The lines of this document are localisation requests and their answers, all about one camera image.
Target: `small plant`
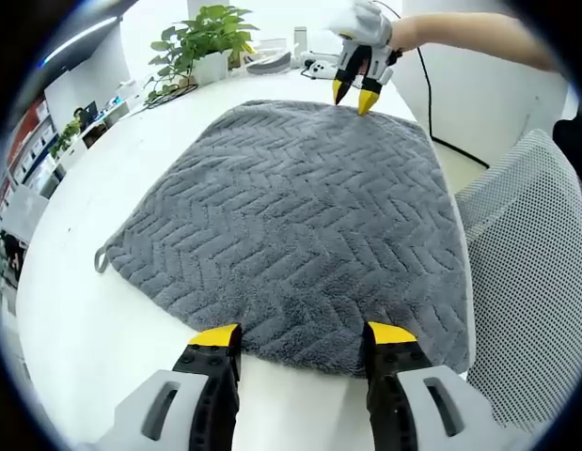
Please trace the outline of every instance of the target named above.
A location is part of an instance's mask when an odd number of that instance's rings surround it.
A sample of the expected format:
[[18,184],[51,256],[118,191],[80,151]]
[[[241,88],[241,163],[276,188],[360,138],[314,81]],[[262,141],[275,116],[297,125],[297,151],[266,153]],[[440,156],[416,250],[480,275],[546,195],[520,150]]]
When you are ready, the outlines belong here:
[[149,64],[162,65],[155,77],[150,77],[147,85],[153,83],[147,103],[161,96],[169,95],[179,88],[187,87],[193,71],[193,64],[203,56],[215,52],[231,50],[231,59],[238,59],[242,50],[247,49],[251,34],[246,30],[257,30],[250,23],[244,23],[248,9],[215,5],[202,7],[193,21],[182,21],[181,28],[170,26],[161,33],[161,40],[150,45],[160,52]]
[[77,119],[72,120],[67,126],[65,126],[65,130],[58,136],[56,140],[56,144],[52,146],[49,150],[50,155],[53,158],[56,158],[59,152],[62,152],[66,148],[69,147],[71,144],[71,139],[73,136],[80,132],[80,122]]

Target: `wall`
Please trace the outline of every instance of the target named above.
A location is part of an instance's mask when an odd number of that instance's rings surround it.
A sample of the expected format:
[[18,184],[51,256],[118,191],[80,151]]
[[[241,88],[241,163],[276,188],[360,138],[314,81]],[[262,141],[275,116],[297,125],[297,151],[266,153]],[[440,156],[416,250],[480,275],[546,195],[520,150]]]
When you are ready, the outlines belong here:
[[61,133],[65,130],[65,126],[73,120],[73,112],[80,105],[71,72],[63,73],[50,83],[44,89],[44,96],[56,131]]
[[[403,13],[428,11],[508,12],[493,0],[409,0]],[[433,85],[433,133],[477,155],[497,161],[526,132],[551,135],[567,84],[556,74],[462,49],[422,48]],[[417,53],[400,59],[393,83],[421,124],[427,124],[427,87]]]
[[99,110],[103,108],[115,97],[119,83],[129,79],[121,33],[116,26],[89,59],[63,73],[44,90],[57,131],[62,132],[73,120],[76,108],[93,101]]
[[94,100],[100,108],[115,96],[120,82],[130,80],[120,26],[116,26],[107,35],[88,61],[94,75]]
[[213,5],[229,5],[229,0],[186,0],[188,6],[188,17],[196,17],[201,7],[211,7]]
[[123,14],[121,48],[131,78],[146,80],[154,71],[150,43],[161,38],[171,24],[188,18],[186,0],[138,0]]
[[[401,14],[401,0],[385,0]],[[340,39],[326,28],[345,8],[350,0],[293,0],[272,2],[271,0],[232,0],[238,8],[253,11],[245,16],[260,31],[252,32],[254,40],[286,38],[294,43],[294,27],[307,27],[307,48],[315,52],[338,53]]]

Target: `gray towel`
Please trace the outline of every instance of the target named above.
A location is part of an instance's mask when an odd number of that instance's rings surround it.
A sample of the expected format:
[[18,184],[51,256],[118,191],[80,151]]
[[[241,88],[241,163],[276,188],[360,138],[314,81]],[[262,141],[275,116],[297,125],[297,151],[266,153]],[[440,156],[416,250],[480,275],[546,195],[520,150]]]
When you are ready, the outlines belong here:
[[464,249],[417,124],[251,101],[217,119],[97,253],[165,311],[246,352],[362,375],[365,319],[468,368]]

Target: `ceiling light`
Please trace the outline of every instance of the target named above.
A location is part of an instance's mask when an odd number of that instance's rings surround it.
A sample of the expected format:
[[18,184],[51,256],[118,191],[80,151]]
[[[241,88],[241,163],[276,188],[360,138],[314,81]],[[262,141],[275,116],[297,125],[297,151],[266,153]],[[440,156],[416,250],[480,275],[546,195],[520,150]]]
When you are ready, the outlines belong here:
[[60,54],[63,50],[65,50],[67,47],[69,47],[70,45],[72,45],[74,42],[80,40],[84,36],[89,35],[93,31],[98,30],[99,28],[103,28],[104,26],[107,26],[110,23],[113,23],[117,19],[118,19],[117,17],[110,17],[110,18],[108,18],[108,19],[106,19],[106,20],[104,20],[102,22],[98,22],[97,24],[90,26],[89,28],[87,28],[83,32],[75,35],[73,38],[69,39],[67,42],[64,42],[63,44],[59,45],[51,54],[49,54],[48,56],[46,56],[39,66],[40,67],[45,66],[46,63],[48,63],[48,61],[50,61],[55,56],[57,56],[58,54]]

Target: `wire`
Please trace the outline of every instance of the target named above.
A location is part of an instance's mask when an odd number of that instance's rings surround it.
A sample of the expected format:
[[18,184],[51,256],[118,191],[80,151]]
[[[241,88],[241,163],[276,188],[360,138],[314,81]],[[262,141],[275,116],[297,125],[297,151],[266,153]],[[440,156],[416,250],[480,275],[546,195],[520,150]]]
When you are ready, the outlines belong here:
[[184,94],[188,94],[189,92],[194,91],[195,89],[198,88],[197,84],[190,84],[187,85],[184,89],[180,90],[179,87],[177,87],[174,91],[172,91],[170,94],[165,94],[164,96],[160,96],[155,98],[153,101],[147,101],[146,107],[147,109],[152,109],[152,108],[156,108],[159,105],[163,105],[164,103],[168,103],[169,101],[173,101],[174,99],[177,99],[178,97],[183,96]]
[[[387,5],[385,2],[381,2],[380,0],[372,0],[372,2],[378,3],[379,5],[382,5],[383,7],[387,8],[389,11],[391,11],[393,14],[395,14],[395,17],[397,17],[398,19],[401,19],[401,16],[397,13],[397,11],[395,11],[395,9],[393,9],[392,7]],[[477,158],[474,155],[466,152],[465,150],[462,150],[461,148],[458,148],[457,146],[454,146],[453,144],[450,144],[447,141],[444,141],[443,139],[437,138],[435,135],[433,135],[433,86],[431,85],[431,79],[429,78],[429,72],[426,70],[426,64],[424,63],[424,56],[422,56],[422,52],[420,51],[419,47],[417,47],[416,50],[418,52],[418,58],[420,58],[420,65],[422,66],[422,70],[424,71],[424,78],[426,79],[426,86],[427,86],[428,91],[429,91],[429,105],[428,105],[429,111],[428,111],[428,113],[429,113],[429,135],[431,136],[431,139],[435,143],[438,143],[442,146],[445,146],[446,148],[450,148],[454,152],[457,152],[460,155],[463,155],[466,158],[472,160],[473,162],[480,164],[485,169],[489,169],[489,164],[487,164],[486,162],[484,162],[480,158]]]
[[305,68],[303,70],[301,70],[301,73],[299,75],[302,75],[306,78],[308,78],[309,80],[315,80],[316,77],[312,77],[311,75],[306,75],[306,72],[309,70],[309,68]]

